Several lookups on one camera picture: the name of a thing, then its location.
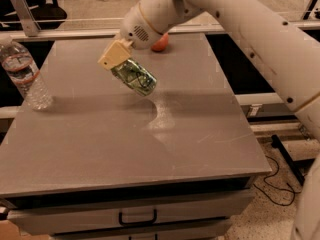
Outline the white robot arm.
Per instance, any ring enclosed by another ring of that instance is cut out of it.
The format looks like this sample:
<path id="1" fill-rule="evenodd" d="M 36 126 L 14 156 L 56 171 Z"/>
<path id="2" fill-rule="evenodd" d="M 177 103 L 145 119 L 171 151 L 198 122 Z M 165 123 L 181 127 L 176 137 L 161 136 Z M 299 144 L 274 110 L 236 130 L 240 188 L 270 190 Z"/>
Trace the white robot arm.
<path id="1" fill-rule="evenodd" d="M 257 0 L 140 0 L 98 63 L 111 70 L 132 49 L 162 52 L 168 31 L 207 12 L 223 27 L 259 73 L 320 140 L 320 44 Z"/>

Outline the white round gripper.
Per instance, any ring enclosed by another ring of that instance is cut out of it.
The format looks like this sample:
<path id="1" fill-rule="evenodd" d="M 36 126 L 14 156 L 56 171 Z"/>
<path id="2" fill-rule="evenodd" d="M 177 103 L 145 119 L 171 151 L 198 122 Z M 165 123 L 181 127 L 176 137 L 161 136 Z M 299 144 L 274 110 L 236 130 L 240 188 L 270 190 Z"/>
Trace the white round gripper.
<path id="1" fill-rule="evenodd" d="M 111 70 L 131 57 L 131 45 L 135 49 L 149 48 L 171 28 L 201 13 L 186 0 L 140 0 L 121 23 L 120 36 L 124 39 L 113 40 L 98 64 Z"/>

